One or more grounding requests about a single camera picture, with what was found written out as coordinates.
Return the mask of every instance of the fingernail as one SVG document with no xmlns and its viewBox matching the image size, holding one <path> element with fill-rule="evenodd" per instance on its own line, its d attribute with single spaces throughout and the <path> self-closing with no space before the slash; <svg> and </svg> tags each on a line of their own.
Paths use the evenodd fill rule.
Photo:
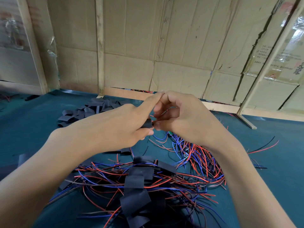
<svg viewBox="0 0 304 228">
<path fill-rule="evenodd" d="M 157 131 L 160 131 L 160 130 L 161 130 L 161 128 L 160 128 L 160 126 L 159 126 L 159 122 L 156 122 L 156 123 L 154 124 L 154 128 L 155 128 Z"/>
</svg>

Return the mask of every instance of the finger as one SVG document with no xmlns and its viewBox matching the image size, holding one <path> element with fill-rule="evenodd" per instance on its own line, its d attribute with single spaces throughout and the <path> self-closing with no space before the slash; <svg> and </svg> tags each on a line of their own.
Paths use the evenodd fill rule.
<svg viewBox="0 0 304 228">
<path fill-rule="evenodd" d="M 145 118 L 150 114 L 153 110 L 156 103 L 158 103 L 159 99 L 163 96 L 163 92 L 158 92 L 148 97 L 139 107 L 136 108 L 141 115 L 145 115 Z"/>
<path fill-rule="evenodd" d="M 176 124 L 177 119 L 176 118 L 171 118 L 169 120 L 164 120 L 164 121 L 159 121 L 155 122 L 154 128 L 156 130 L 164 130 L 164 131 L 175 131 L 175 124 Z"/>
<path fill-rule="evenodd" d="M 139 128 L 133 133 L 134 139 L 137 141 L 145 139 L 146 136 L 153 135 L 154 131 L 149 128 Z"/>
<path fill-rule="evenodd" d="M 166 111 L 164 114 L 162 114 L 159 118 L 156 119 L 156 121 L 164 121 L 169 120 L 170 118 L 178 118 L 179 117 L 179 108 L 170 108 L 168 111 Z"/>
<path fill-rule="evenodd" d="M 159 102 L 154 107 L 154 116 L 160 117 L 161 114 L 167 110 L 170 106 L 177 106 L 180 107 L 181 105 L 181 98 L 184 96 L 184 94 L 175 92 L 175 91 L 168 91 L 166 92 Z"/>
</svg>

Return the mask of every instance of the left hand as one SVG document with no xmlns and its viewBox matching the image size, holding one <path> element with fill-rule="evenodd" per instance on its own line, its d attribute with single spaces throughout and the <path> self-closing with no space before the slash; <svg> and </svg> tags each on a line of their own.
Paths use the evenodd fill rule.
<svg viewBox="0 0 304 228">
<path fill-rule="evenodd" d="M 140 127 L 163 94 L 159 92 L 148 97 L 138 107 L 125 104 L 56 129 L 46 144 L 55 149 L 72 150 L 74 154 L 77 152 L 84 157 L 131 147 L 154 133 L 153 128 Z"/>
</svg>

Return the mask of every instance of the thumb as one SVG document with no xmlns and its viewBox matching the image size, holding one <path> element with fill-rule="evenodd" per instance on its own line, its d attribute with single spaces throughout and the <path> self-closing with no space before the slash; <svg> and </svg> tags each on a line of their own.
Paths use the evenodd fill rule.
<svg viewBox="0 0 304 228">
<path fill-rule="evenodd" d="M 152 129 L 149 128 L 139 128 L 133 133 L 136 141 L 143 140 L 146 136 L 154 134 Z"/>
<path fill-rule="evenodd" d="M 154 128 L 156 130 L 164 130 L 164 131 L 174 131 L 173 127 L 176 123 L 176 118 L 170 118 L 169 120 L 159 121 L 154 123 Z"/>
</svg>

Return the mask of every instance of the forearm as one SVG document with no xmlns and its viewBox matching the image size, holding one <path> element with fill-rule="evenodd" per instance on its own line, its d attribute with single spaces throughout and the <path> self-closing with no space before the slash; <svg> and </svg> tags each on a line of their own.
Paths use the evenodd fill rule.
<svg viewBox="0 0 304 228">
<path fill-rule="evenodd" d="M 295 227 L 241 143 L 233 136 L 227 141 L 213 154 L 224 172 L 241 227 Z"/>
<path fill-rule="evenodd" d="M 87 158 L 56 145 L 48 141 L 0 182 L 0 227 L 30 227 L 59 184 Z"/>
</svg>

